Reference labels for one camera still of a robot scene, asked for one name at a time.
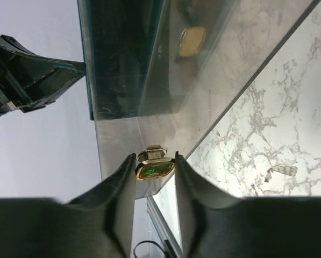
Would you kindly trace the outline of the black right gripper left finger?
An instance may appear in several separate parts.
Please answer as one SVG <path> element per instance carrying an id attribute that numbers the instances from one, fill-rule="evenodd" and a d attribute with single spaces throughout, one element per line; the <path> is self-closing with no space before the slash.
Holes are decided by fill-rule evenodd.
<path id="1" fill-rule="evenodd" d="M 135 199 L 135 154 L 103 182 L 60 203 L 0 198 L 0 257 L 128 257 Z"/>

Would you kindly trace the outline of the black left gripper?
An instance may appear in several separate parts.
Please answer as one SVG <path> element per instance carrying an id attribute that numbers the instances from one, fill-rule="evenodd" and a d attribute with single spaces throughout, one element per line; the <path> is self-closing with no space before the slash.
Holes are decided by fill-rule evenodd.
<path id="1" fill-rule="evenodd" d="M 0 35 L 0 117 L 12 111 L 45 108 L 84 75 L 84 62 L 39 56 L 15 38 Z"/>

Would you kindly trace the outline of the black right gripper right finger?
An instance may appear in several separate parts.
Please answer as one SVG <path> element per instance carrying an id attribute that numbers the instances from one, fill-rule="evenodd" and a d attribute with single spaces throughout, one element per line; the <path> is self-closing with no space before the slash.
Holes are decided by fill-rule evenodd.
<path id="1" fill-rule="evenodd" d="M 237 198 L 175 156 L 185 257 L 321 257 L 321 197 Z"/>

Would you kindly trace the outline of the teal drawer organizer box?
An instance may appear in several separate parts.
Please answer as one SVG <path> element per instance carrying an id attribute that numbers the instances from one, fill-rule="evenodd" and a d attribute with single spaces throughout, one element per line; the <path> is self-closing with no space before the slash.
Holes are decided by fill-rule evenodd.
<path id="1" fill-rule="evenodd" d="M 77 4 L 91 120 L 169 113 L 169 2 Z"/>

